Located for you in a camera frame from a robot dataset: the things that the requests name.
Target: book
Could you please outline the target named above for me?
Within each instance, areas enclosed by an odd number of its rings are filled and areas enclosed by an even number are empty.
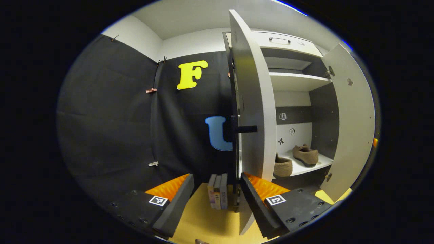
[[[214,197],[214,182],[216,180],[217,174],[212,174],[210,180],[208,181],[208,198],[210,199],[211,208],[216,208],[215,197]]]
[[[221,174],[220,199],[221,209],[227,209],[227,173]]]
[[[216,203],[216,209],[220,210],[220,183],[221,183],[221,175],[217,175],[216,181],[214,182],[214,198]]]

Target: yellow floor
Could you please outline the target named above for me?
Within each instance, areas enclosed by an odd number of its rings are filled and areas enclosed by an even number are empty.
[[[351,189],[348,189],[339,200],[350,193]],[[324,191],[318,191],[315,196],[334,204]],[[244,235],[239,233],[239,213],[212,209],[208,200],[207,184],[202,183],[188,201],[175,234],[169,240],[179,244],[194,244],[195,239],[210,244],[260,244],[268,241],[262,237],[256,221]]]

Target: orange foam pad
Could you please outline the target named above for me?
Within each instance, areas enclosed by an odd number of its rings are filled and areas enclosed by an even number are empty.
[[[255,188],[262,201],[265,201],[265,198],[289,192],[288,189],[276,185],[272,182],[248,173],[245,174],[249,178],[250,183],[252,183],[253,188]]]
[[[145,193],[159,196],[163,198],[168,198],[169,201],[172,201],[173,197],[175,197],[182,183],[185,181],[189,174],[181,175],[173,180],[169,180],[159,186],[156,186],[150,190],[145,191]]]

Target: brown slipper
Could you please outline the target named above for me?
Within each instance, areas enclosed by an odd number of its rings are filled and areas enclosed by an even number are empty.
[[[315,166],[318,162],[318,150],[312,150],[306,144],[301,147],[295,146],[293,156],[309,168]]]
[[[273,174],[279,177],[287,177],[293,173],[293,162],[289,158],[281,158],[276,153],[276,160],[274,162]]]

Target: drawer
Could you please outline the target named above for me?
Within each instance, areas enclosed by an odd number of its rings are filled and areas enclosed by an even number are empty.
[[[229,47],[232,47],[230,33],[226,33],[226,36]],[[252,31],[252,37],[255,39],[256,43],[261,47],[261,49],[288,50],[291,52],[322,58],[322,54],[312,42],[301,38],[260,31]]]

